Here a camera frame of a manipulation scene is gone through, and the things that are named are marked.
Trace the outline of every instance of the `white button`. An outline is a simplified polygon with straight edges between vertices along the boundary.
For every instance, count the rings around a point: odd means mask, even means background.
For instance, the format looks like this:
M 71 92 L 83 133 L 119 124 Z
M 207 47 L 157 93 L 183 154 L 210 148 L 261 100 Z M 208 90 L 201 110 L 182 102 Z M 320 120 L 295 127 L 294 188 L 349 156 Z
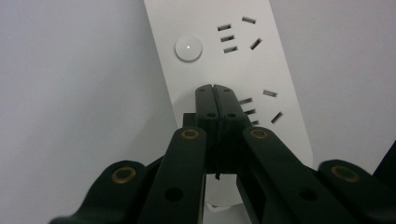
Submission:
M 185 63 L 195 62 L 202 53 L 201 41 L 195 36 L 184 35 L 176 42 L 175 53 Z

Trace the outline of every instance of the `power socket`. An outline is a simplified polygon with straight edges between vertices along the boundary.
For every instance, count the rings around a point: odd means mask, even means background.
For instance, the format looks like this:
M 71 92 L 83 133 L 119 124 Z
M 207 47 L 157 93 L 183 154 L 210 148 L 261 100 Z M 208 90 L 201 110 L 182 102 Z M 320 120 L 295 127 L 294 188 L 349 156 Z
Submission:
M 302 163 L 312 166 L 312 149 L 268 0 L 145 4 L 179 127 L 183 113 L 195 111 L 195 89 L 220 84 L 233 89 L 253 125 L 272 130 Z M 240 203 L 234 177 L 221 181 L 233 185 L 233 194 L 222 195 L 227 185 L 209 177 L 206 200 L 217 206 Z

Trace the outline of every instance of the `power strip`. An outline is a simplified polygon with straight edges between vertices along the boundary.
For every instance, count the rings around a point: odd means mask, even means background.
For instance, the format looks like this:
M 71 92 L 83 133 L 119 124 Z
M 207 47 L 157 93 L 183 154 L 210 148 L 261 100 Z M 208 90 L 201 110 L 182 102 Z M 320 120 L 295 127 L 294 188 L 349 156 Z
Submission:
M 195 111 L 194 90 L 220 84 L 234 90 L 253 125 L 272 130 L 312 166 L 312 149 L 268 0 L 145 4 L 179 127 L 183 113 Z M 222 195 L 224 183 L 208 178 L 206 195 L 211 196 L 206 200 L 218 206 L 240 203 L 234 177 L 221 181 L 233 185 L 233 195 Z

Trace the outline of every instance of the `brass ring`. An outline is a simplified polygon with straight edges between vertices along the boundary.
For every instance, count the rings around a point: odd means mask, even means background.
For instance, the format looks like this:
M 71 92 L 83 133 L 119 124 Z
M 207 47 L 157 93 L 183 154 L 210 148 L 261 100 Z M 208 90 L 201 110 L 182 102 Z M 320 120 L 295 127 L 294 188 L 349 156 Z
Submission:
M 118 174 L 122 171 L 129 171 L 130 173 L 125 177 L 118 177 Z M 111 179 L 113 180 L 114 183 L 125 184 L 133 180 L 135 176 L 136 176 L 136 170 L 133 167 L 124 166 L 114 171 L 113 175 L 111 176 Z
M 343 179 L 349 183 L 356 183 L 361 179 L 361 177 L 356 174 L 355 171 L 345 166 L 335 165 L 334 167 L 332 167 L 332 173 L 338 178 Z
M 194 139 L 199 136 L 199 133 L 197 131 L 195 131 L 194 129 L 188 129 L 188 130 L 185 130 L 183 133 L 181 133 L 181 136 L 186 139 Z
M 263 131 L 263 130 L 260 130 L 260 129 L 252 130 L 252 131 L 250 131 L 250 134 L 251 134 L 253 137 L 259 138 L 259 139 L 265 139 L 265 138 L 268 137 L 268 133 L 265 132 L 265 131 Z

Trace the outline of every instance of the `white background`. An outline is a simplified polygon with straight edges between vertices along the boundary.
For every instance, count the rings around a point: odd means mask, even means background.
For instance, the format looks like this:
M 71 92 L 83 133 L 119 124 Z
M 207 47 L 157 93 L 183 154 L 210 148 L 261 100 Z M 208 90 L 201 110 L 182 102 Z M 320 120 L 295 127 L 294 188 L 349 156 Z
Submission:
M 396 3 L 271 4 L 315 167 L 372 172 L 396 136 Z M 109 164 L 150 163 L 175 128 L 143 1 L 0 3 L 1 223 L 70 215 Z

